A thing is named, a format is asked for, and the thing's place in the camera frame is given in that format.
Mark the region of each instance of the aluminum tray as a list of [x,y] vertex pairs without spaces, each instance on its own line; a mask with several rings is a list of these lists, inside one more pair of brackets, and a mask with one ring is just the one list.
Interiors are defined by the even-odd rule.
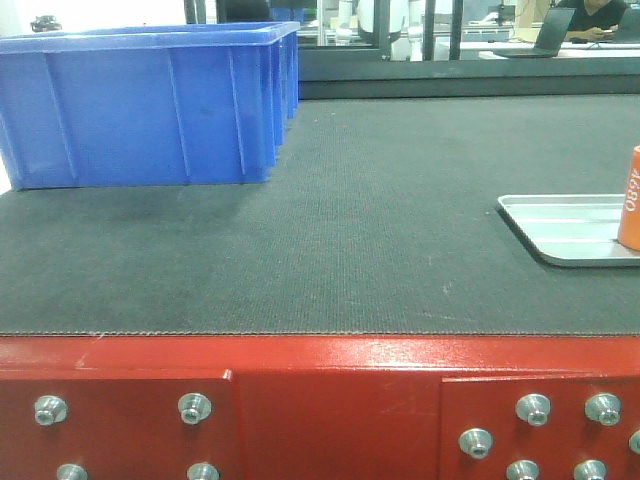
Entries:
[[624,195],[504,195],[498,204],[540,257],[562,267],[640,266],[616,240]]

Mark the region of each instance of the laptop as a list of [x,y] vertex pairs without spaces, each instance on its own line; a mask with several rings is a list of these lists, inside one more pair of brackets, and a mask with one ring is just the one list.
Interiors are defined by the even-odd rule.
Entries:
[[551,58],[558,55],[575,8],[550,8],[532,48],[494,50],[505,58]]
[[640,8],[624,11],[612,43],[640,43]]

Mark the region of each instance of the plastic bin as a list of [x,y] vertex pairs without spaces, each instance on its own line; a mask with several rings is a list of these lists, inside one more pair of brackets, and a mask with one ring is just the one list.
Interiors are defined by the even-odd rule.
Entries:
[[298,103],[296,22],[0,39],[14,189],[260,182]]

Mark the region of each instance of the metal bolt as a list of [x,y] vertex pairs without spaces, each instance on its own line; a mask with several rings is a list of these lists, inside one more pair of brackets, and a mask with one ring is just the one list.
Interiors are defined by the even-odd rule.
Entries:
[[201,393],[187,393],[178,401],[178,410],[184,423],[196,425],[211,415],[213,406]]
[[540,475],[540,469],[531,460],[519,460],[507,467],[509,480],[536,480]]
[[208,463],[196,463],[187,470],[189,480],[220,480],[218,469]]
[[629,438],[629,448],[633,453],[640,455],[640,430],[631,435]]
[[539,393],[525,395],[516,404],[518,418],[534,427],[547,423],[549,412],[551,412],[551,402]]
[[79,465],[66,464],[58,468],[58,480],[88,480],[87,471]]
[[573,470],[574,480],[605,480],[607,467],[600,460],[587,460]]
[[68,408],[64,400],[53,395],[40,397],[34,404],[36,422],[48,427],[67,418]]
[[599,393],[587,400],[584,413],[594,422],[610,427],[620,421],[620,399],[610,393]]
[[489,450],[493,446],[493,437],[482,428],[472,428],[460,435],[458,445],[471,458],[480,460],[489,455]]

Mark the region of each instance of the table surface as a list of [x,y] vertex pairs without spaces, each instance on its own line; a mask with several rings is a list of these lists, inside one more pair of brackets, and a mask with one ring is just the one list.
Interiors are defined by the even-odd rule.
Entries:
[[307,101],[265,184],[0,196],[0,332],[635,334],[640,270],[504,194],[619,193],[640,96]]

